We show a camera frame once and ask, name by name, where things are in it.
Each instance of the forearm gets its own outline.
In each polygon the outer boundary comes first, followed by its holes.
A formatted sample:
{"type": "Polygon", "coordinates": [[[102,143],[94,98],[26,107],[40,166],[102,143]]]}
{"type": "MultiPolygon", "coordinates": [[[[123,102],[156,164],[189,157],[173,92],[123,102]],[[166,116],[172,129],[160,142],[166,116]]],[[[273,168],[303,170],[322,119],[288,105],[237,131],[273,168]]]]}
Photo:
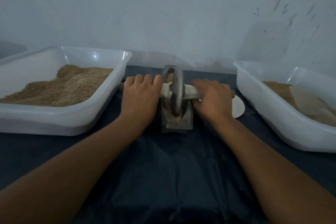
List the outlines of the forearm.
{"type": "Polygon", "coordinates": [[[120,118],[0,191],[0,223],[64,223],[136,137],[120,118]]]}
{"type": "Polygon", "coordinates": [[[336,223],[336,199],[327,190],[239,121],[223,120],[214,127],[238,159],[271,223],[336,223]]]}

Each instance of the grain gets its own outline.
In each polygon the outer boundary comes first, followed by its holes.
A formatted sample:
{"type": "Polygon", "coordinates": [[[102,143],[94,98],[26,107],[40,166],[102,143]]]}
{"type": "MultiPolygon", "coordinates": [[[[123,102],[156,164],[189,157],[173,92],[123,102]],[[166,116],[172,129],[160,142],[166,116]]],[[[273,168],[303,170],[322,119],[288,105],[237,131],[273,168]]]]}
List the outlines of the grain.
{"type": "MultiPolygon", "coordinates": [[[[267,87],[269,87],[271,90],[273,90],[281,98],[283,98],[288,104],[290,104],[292,107],[294,107],[296,110],[298,110],[298,108],[296,106],[296,103],[295,103],[295,99],[293,98],[291,90],[289,89],[289,87],[292,86],[292,85],[284,84],[284,83],[278,83],[278,82],[263,82],[263,83],[266,84],[267,87]]],[[[328,108],[328,110],[336,116],[336,110],[334,110],[330,107],[328,108]]],[[[331,120],[330,118],[325,118],[323,116],[313,115],[313,114],[311,114],[311,115],[303,114],[303,115],[305,115],[306,117],[308,117],[312,120],[315,120],[317,122],[336,127],[335,122],[333,120],[331,120]]]]}
{"type": "MultiPolygon", "coordinates": [[[[170,73],[166,79],[166,83],[173,82],[173,73],[170,73]]],[[[171,109],[171,100],[165,99],[166,109],[167,111],[174,116],[174,118],[177,120],[177,122],[180,122],[182,119],[182,110],[179,112],[178,116],[175,116],[173,114],[173,111],[171,109]]]]}
{"type": "Polygon", "coordinates": [[[89,99],[113,69],[81,68],[65,65],[51,81],[31,82],[14,94],[0,99],[0,103],[64,107],[89,99]]]}

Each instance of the white plastic tray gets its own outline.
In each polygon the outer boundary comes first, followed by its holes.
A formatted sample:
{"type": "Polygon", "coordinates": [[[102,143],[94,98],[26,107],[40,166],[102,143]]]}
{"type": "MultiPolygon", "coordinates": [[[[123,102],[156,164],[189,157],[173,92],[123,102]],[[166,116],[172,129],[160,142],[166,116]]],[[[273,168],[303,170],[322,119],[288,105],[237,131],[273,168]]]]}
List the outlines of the white plastic tray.
{"type": "Polygon", "coordinates": [[[306,151],[336,152],[336,127],[298,112],[262,81],[289,83],[317,95],[336,109],[336,80],[301,67],[235,61],[237,86],[275,133],[287,144],[306,151]]]}
{"type": "Polygon", "coordinates": [[[97,122],[121,82],[132,53],[121,50],[60,47],[24,52],[0,59],[0,98],[35,81],[56,78],[66,64],[113,68],[98,90],[86,101],[67,107],[0,103],[0,132],[73,136],[97,122]]]}

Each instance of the grinding wheel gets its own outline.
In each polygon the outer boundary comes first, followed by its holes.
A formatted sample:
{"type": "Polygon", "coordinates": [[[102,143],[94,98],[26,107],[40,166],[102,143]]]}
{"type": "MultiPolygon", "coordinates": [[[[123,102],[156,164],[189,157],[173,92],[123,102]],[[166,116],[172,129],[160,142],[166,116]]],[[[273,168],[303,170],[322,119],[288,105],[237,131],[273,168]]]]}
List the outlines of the grinding wheel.
{"type": "Polygon", "coordinates": [[[178,116],[182,110],[182,102],[184,95],[183,70],[175,67],[173,74],[173,82],[170,85],[170,90],[173,93],[171,96],[171,107],[173,114],[178,116]]]}

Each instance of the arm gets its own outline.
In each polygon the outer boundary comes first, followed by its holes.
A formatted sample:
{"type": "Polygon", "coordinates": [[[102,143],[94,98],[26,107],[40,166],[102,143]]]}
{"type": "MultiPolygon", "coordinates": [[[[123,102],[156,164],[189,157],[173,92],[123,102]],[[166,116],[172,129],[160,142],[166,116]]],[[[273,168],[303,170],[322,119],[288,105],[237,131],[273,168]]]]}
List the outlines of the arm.
{"type": "Polygon", "coordinates": [[[0,223],[64,223],[156,115],[161,76],[128,77],[120,116],[0,191],[0,223]]]}
{"type": "Polygon", "coordinates": [[[192,84],[203,97],[194,109],[235,154],[269,222],[336,223],[336,198],[233,119],[229,85],[192,84]]]}

